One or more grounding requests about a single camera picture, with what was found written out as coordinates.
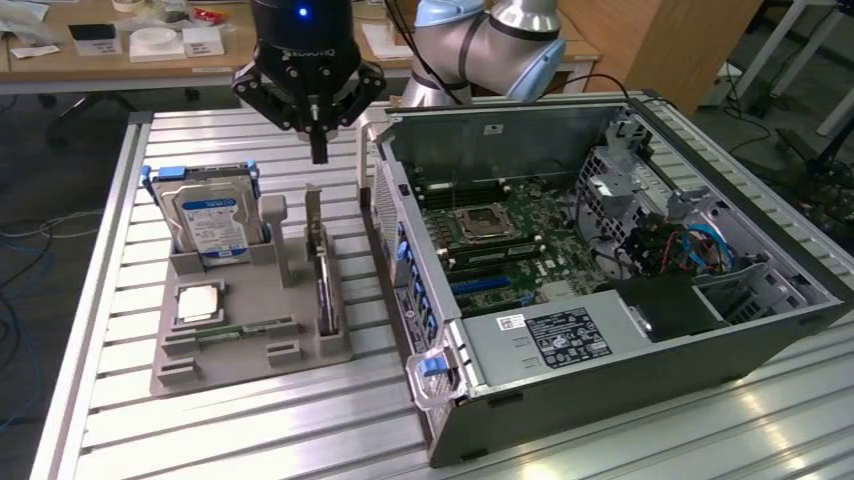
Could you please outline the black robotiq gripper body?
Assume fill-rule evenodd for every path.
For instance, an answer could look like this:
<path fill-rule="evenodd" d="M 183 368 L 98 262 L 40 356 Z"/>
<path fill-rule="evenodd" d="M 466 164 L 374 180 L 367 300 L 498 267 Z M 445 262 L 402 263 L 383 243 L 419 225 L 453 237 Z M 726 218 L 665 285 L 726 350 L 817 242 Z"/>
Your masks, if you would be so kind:
<path fill-rule="evenodd" d="M 334 107 L 362 57 L 350 1 L 254 1 L 255 65 L 297 109 L 293 127 L 335 128 Z"/>

